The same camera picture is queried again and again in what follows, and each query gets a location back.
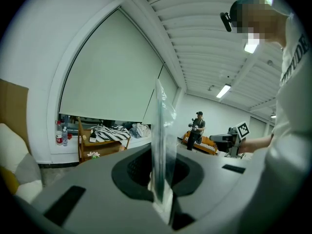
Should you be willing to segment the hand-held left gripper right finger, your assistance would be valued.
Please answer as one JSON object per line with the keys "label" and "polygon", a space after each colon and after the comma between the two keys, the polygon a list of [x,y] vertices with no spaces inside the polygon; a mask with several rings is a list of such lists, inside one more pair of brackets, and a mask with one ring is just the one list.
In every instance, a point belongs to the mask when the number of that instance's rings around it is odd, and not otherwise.
{"label": "hand-held left gripper right finger", "polygon": [[251,159],[210,156],[178,148],[177,152],[197,162],[203,180],[191,195],[179,197],[184,213],[194,221],[178,234],[263,234],[267,220],[255,205],[257,187],[265,168],[266,149]]}

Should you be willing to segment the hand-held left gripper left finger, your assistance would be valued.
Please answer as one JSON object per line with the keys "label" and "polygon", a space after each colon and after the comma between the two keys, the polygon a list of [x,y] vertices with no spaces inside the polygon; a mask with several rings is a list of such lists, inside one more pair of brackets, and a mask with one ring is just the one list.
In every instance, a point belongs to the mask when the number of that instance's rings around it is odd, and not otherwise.
{"label": "hand-held left gripper left finger", "polygon": [[170,234],[153,206],[148,182],[151,146],[86,161],[32,203],[17,197],[23,212],[45,234]]}

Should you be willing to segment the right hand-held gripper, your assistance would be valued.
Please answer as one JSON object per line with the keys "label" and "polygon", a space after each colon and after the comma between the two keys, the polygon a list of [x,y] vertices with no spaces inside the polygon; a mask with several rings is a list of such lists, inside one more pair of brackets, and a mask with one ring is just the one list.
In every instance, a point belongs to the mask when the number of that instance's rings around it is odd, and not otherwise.
{"label": "right hand-held gripper", "polygon": [[232,147],[229,149],[230,157],[241,157],[238,155],[239,147],[242,140],[250,134],[249,127],[245,121],[239,123],[235,127],[228,130],[225,135],[211,135],[209,139],[213,142],[232,142]]}

